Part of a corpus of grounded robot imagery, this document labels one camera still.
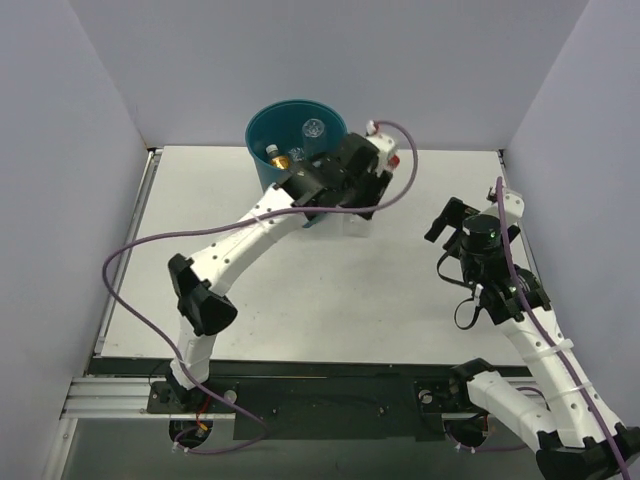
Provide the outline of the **clear bottle silver cap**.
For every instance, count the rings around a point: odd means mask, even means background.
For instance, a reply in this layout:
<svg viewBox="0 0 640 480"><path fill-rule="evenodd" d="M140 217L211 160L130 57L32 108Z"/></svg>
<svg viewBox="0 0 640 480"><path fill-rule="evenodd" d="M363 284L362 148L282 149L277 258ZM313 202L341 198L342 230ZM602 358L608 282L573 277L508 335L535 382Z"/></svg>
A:
<svg viewBox="0 0 640 480"><path fill-rule="evenodd" d="M301 127L304 153L311 157L326 150L327 130L318 118L309 118Z"/></svg>

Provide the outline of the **gold red labelled bottle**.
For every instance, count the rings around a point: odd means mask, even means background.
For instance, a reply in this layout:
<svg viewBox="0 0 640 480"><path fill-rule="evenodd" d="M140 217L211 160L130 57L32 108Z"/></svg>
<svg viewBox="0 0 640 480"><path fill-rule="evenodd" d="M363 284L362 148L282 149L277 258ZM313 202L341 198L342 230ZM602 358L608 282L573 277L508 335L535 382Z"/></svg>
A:
<svg viewBox="0 0 640 480"><path fill-rule="evenodd" d="M291 160L283 153L276 144L269 144L265 148L269 163L277 169L288 170L291 167Z"/></svg>

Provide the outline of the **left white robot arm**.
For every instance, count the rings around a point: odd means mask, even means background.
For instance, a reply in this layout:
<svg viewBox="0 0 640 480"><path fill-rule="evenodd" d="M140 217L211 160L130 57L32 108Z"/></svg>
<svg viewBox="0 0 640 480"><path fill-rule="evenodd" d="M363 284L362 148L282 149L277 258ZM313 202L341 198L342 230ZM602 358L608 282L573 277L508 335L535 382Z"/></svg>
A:
<svg viewBox="0 0 640 480"><path fill-rule="evenodd" d="M281 238L318 217L319 208L358 208L370 219L399 163L397 150L387 134L350 133L335 150L280 175L245 215L247 226L189 257L176 254L169 260L182 316L180 355L168 376L175 405L192 412L204 403L215 338L237 316L227 294L239 276Z"/></svg>

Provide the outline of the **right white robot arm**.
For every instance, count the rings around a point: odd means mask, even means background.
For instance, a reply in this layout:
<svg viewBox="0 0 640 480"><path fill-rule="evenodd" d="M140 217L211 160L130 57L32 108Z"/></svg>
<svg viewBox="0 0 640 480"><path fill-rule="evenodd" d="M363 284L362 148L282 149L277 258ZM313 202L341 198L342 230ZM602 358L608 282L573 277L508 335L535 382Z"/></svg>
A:
<svg viewBox="0 0 640 480"><path fill-rule="evenodd" d="M639 457L639 430L625 426L588 379L540 280L508 260L505 248L520 232L524 201L508 192L504 203L479 211L452 197L425 238L435 242L453 228L443 256L460 263L457 286L470 292L474 311L486 311L512 343L546 404L530 400L483 359L455 367L448 400L495 416L534 453L546 479L623 474Z"/></svg>

